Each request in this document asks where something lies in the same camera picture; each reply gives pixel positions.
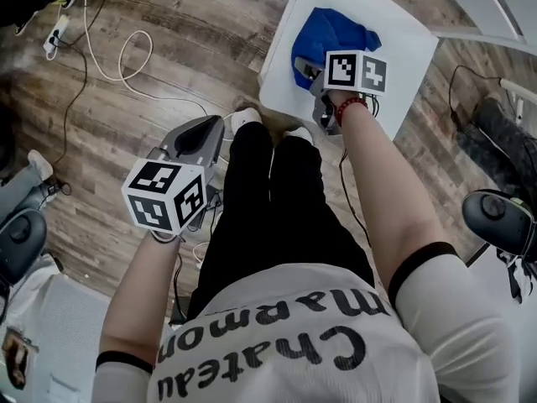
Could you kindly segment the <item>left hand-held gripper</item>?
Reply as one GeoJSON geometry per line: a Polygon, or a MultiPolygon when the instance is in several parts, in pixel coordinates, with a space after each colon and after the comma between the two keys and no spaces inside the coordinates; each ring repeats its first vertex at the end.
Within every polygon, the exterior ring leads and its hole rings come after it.
{"type": "Polygon", "coordinates": [[[207,187],[222,146],[222,117],[195,118],[169,131],[159,146],[133,165],[122,194],[136,226],[171,242],[208,203],[207,187]]]}

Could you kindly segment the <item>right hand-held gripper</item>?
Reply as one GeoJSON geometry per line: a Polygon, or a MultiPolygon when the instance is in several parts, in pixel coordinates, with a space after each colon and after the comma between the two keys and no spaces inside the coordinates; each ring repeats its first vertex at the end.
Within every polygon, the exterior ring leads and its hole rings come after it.
{"type": "Polygon", "coordinates": [[[329,51],[324,65],[297,56],[295,69],[298,86],[310,86],[315,98],[312,117],[326,135],[341,133],[329,92],[354,92],[377,115],[378,99],[387,91],[387,61],[362,50],[329,51]]]}

